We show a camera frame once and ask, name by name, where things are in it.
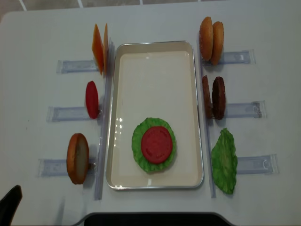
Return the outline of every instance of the black object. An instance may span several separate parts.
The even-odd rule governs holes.
[[[94,214],[85,226],[230,226],[214,213],[112,213]]]
[[[0,201],[1,226],[10,226],[21,199],[21,186],[16,185]]]

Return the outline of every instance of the white tray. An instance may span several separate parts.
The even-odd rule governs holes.
[[[203,160],[192,46],[186,41],[125,44],[115,58],[106,178],[113,189],[194,188]],[[148,174],[133,158],[133,131],[148,117],[169,123],[177,142],[171,166]]]

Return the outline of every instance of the white table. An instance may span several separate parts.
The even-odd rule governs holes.
[[[70,225],[96,212],[178,211],[216,212],[236,225],[300,225],[300,9],[298,0],[238,0],[6,15],[0,24],[0,196],[17,184],[24,195],[12,224]],[[36,177],[38,158],[65,158],[75,132],[86,136],[95,155],[98,151],[95,122],[46,123],[48,106],[83,106],[90,80],[103,95],[98,73],[55,72],[59,59],[92,58],[95,23],[103,33],[108,22],[116,47],[187,40],[196,50],[196,34],[206,16],[224,23],[225,51],[255,51],[252,78],[236,74],[239,83],[233,85],[231,75],[224,78],[229,102],[265,100],[267,105],[266,119],[229,121],[237,155],[276,153],[280,174],[238,175],[232,197],[217,189],[212,199],[202,127],[205,177],[195,190],[117,192],[105,182],[103,199],[94,201],[94,180],[75,186],[67,177]],[[198,66],[196,73],[199,89]]]

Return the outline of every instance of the green lettuce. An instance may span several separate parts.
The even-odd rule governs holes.
[[[142,151],[141,151],[141,140],[143,134],[153,126],[163,126],[165,127],[173,141],[173,149],[166,161],[160,163],[160,164],[153,164],[150,163],[149,161],[146,160],[146,158],[143,156]],[[146,118],[140,125],[138,125],[132,136],[132,150],[133,150],[133,155],[136,163],[147,173],[155,172],[155,171],[160,171],[165,168],[167,168],[173,161],[175,152],[176,152],[176,140],[174,136],[174,132],[172,131],[170,125],[159,118]]]
[[[226,194],[233,194],[236,184],[237,156],[233,135],[224,128],[211,152],[214,183]]]

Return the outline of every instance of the metal tray rim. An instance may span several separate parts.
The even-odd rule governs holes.
[[[107,164],[108,164],[108,153],[109,153],[109,145],[106,147],[106,157],[105,157],[105,177],[108,186],[113,190],[144,190],[144,189],[193,189],[199,187],[202,182],[204,181],[204,162],[203,162],[203,151],[202,151],[202,142],[201,142],[201,134],[200,134],[200,124],[199,124],[199,103],[198,103],[198,89],[197,89],[197,80],[196,80],[196,65],[195,65],[195,57],[194,57],[194,49],[193,46],[185,40],[182,41],[162,41],[162,42],[141,42],[141,43],[126,43],[121,44],[118,46],[118,48],[115,51],[115,57],[114,57],[114,69],[115,69],[115,63],[116,63],[116,53],[118,52],[119,48],[122,46],[131,46],[131,45],[149,45],[149,44],[156,44],[156,43],[172,43],[172,42],[185,42],[191,46],[192,49],[192,59],[193,59],[193,70],[194,70],[194,82],[195,82],[195,90],[196,90],[196,99],[197,99],[197,110],[198,110],[198,138],[200,143],[200,154],[201,154],[201,163],[202,163],[202,178],[200,181],[193,186],[123,186],[123,187],[115,187],[111,185],[108,181],[107,177]],[[112,83],[112,89],[111,89],[111,96],[110,96],[110,113],[109,113],[109,124],[108,124],[108,134],[107,134],[107,141],[109,144],[110,140],[110,129],[111,129],[111,116],[112,116],[112,104],[113,104],[113,93],[114,93],[114,77],[113,77],[113,83]]]

